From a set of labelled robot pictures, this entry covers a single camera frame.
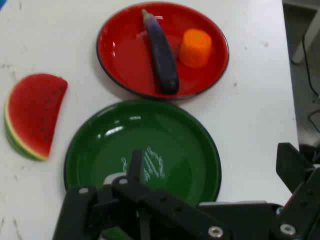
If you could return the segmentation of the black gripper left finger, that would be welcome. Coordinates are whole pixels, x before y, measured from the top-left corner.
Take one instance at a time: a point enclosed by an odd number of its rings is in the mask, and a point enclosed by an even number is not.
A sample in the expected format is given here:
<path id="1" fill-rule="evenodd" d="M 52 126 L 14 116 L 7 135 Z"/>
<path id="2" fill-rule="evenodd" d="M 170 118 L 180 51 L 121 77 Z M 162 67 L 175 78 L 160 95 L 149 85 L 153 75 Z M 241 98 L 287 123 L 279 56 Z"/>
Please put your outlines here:
<path id="1" fill-rule="evenodd" d="M 96 240 L 119 228 L 134 240 L 229 240 L 231 231 L 207 213 L 164 190 L 143 184 L 141 150 L 132 152 L 127 174 L 101 189 L 66 192 L 55 227 L 55 240 Z"/>

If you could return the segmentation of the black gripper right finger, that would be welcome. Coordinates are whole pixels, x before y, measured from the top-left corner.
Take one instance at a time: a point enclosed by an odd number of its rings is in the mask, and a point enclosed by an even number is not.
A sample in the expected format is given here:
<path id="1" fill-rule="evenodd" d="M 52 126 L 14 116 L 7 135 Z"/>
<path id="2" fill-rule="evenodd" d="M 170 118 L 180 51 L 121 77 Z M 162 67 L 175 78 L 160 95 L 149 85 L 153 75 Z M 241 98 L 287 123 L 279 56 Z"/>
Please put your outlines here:
<path id="1" fill-rule="evenodd" d="M 320 169 L 290 143 L 279 143 L 276 173 L 292 195 L 270 228 L 272 240 L 320 238 Z"/>

